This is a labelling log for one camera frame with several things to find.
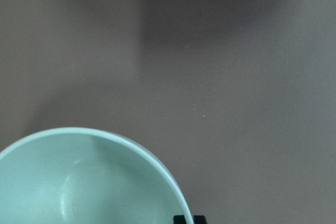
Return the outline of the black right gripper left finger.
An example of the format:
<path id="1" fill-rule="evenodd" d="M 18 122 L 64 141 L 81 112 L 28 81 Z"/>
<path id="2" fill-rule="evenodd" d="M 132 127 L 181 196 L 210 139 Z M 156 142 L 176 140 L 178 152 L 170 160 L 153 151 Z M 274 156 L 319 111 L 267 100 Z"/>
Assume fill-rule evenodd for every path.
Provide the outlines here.
<path id="1" fill-rule="evenodd" d="M 176 215 L 173 217 L 174 224 L 186 224 L 186 219 L 184 215 Z"/>

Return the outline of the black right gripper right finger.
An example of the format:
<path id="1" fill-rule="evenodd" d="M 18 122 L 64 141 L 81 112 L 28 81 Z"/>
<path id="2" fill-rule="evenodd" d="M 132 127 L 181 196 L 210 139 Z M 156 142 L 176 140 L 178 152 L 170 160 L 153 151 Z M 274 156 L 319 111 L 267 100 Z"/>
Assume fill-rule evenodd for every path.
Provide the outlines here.
<path id="1" fill-rule="evenodd" d="M 206 224 L 206 217 L 204 215 L 194 215 L 194 224 Z"/>

